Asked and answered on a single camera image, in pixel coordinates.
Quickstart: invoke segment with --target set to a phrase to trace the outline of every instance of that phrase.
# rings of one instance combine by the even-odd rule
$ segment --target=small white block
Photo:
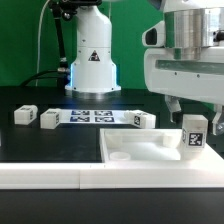
[[[141,110],[125,111],[124,117],[129,124],[141,129],[153,129],[156,126],[156,116]]]
[[[28,125],[37,118],[37,107],[35,105],[23,105],[14,111],[15,124]]]
[[[184,115],[180,153],[183,159],[196,159],[207,137],[208,120],[202,115]]]
[[[117,149],[122,146],[122,136],[119,132],[111,131],[105,133],[105,140],[107,147],[110,149]]]
[[[48,109],[40,116],[40,127],[43,129],[55,129],[61,120],[61,109]]]
[[[181,133],[165,133],[163,135],[163,146],[167,148],[177,149],[180,145]]]

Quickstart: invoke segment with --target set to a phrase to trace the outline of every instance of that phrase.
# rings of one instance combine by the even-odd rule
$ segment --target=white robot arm
[[[68,67],[65,57],[60,17],[77,18],[77,58],[71,65],[71,81],[66,94],[101,99],[117,94],[117,69],[111,60],[112,25],[97,8],[102,0],[52,0],[58,34],[60,65]]]
[[[145,53],[148,89],[166,95],[171,115],[181,111],[179,98],[215,104],[213,133],[223,133],[224,1],[148,1],[164,13],[143,34],[145,46],[157,47]]]

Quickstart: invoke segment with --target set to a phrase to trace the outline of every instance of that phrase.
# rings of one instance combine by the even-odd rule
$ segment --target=white plastic tray
[[[1,163],[0,189],[224,187],[223,159],[206,144],[183,160],[180,138],[181,130],[101,129],[103,163]],[[117,152],[125,160],[110,158]]]

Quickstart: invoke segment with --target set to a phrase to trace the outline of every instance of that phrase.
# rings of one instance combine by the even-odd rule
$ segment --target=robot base
[[[91,93],[91,92],[73,91],[66,88],[65,95],[74,97],[74,98],[85,99],[85,100],[104,100],[111,97],[120,96],[121,90],[114,90],[111,92],[102,92],[102,93]]]

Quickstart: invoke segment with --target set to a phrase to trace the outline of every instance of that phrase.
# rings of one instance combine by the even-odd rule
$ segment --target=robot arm
[[[212,132],[224,133],[224,1],[148,1],[164,13],[143,34],[145,46],[157,47],[145,53],[148,89],[166,95],[171,120],[178,98],[214,104]]]

